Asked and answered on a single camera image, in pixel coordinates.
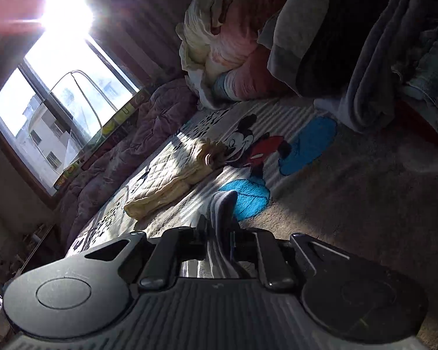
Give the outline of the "colourful alphabet foam mat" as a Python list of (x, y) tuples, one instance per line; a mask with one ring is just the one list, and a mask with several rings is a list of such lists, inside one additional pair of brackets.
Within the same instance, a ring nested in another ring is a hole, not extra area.
[(133, 131), (137, 126), (139, 108), (149, 101), (150, 97), (151, 93), (147, 89), (141, 89), (136, 93), (78, 152), (53, 184), (53, 188), (58, 192), (63, 191), (80, 172), (88, 170), (97, 159)]

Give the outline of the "window with wooden frame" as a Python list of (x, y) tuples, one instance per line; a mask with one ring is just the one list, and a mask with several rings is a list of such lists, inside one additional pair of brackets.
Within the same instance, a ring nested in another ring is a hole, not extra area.
[(0, 88), (0, 135), (45, 197), (140, 90), (89, 34), (43, 33)]

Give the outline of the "cream quilted folded blanket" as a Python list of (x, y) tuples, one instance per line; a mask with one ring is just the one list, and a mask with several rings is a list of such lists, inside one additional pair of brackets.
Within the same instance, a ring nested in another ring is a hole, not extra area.
[(170, 143), (149, 165), (124, 206), (137, 221), (182, 197), (196, 183), (222, 166), (227, 146), (209, 138), (188, 138)]

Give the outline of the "purple crumpled comforter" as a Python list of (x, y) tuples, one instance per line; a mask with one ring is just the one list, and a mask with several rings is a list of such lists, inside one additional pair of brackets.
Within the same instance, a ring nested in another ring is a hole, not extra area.
[(160, 86), (138, 108), (134, 128), (71, 181), (56, 215), (63, 251), (121, 184), (194, 115), (198, 100), (183, 78)]

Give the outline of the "cluttered side desk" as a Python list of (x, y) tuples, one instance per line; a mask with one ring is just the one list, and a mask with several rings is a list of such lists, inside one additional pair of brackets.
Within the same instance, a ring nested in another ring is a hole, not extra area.
[(0, 249), (0, 285), (63, 258), (63, 249), (56, 224), (41, 224), (31, 233), (7, 240)]

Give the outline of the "stacked rolled quilts pile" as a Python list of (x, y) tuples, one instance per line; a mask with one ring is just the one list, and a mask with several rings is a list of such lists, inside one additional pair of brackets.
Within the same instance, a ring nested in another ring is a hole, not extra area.
[(267, 68), (270, 49), (259, 43), (286, 1), (192, 0), (175, 31), (187, 84), (203, 107), (289, 93)]

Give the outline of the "grey and dark clothes pile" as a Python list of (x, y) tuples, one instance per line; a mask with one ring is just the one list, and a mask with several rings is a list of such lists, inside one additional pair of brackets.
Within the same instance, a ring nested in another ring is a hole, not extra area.
[(350, 129), (407, 104), (438, 133), (438, 0), (286, 0), (259, 42), (275, 78)]

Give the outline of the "Mickey Mouse plush blanket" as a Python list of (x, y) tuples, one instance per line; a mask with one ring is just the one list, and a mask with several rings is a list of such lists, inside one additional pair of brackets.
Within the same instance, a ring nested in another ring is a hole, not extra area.
[[(232, 148), (224, 167), (171, 204), (142, 220), (129, 217), (124, 205), (151, 172), (170, 174), (196, 138), (243, 148)], [(430, 301), (419, 335), (438, 349), (438, 133), (410, 109), (371, 134), (297, 99), (200, 111), (74, 227), (65, 251), (76, 254), (135, 229), (155, 237), (188, 225), (214, 192), (229, 189), (239, 194), (243, 227), (280, 239), (304, 232), (416, 279)]]

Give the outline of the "brown curtain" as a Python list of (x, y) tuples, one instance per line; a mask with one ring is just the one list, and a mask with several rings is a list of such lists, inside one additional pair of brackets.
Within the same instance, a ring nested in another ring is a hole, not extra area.
[(157, 87), (181, 76), (180, 39), (187, 0), (88, 0), (91, 35), (137, 86)]

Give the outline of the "white floral padded garment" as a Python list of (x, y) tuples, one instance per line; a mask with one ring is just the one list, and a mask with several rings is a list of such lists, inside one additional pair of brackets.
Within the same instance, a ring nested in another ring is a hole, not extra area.
[(232, 233), (240, 229), (234, 216), (235, 190), (215, 192), (195, 214), (190, 226), (206, 240), (201, 260), (185, 261), (180, 276), (206, 279), (245, 279), (251, 274), (232, 256)]

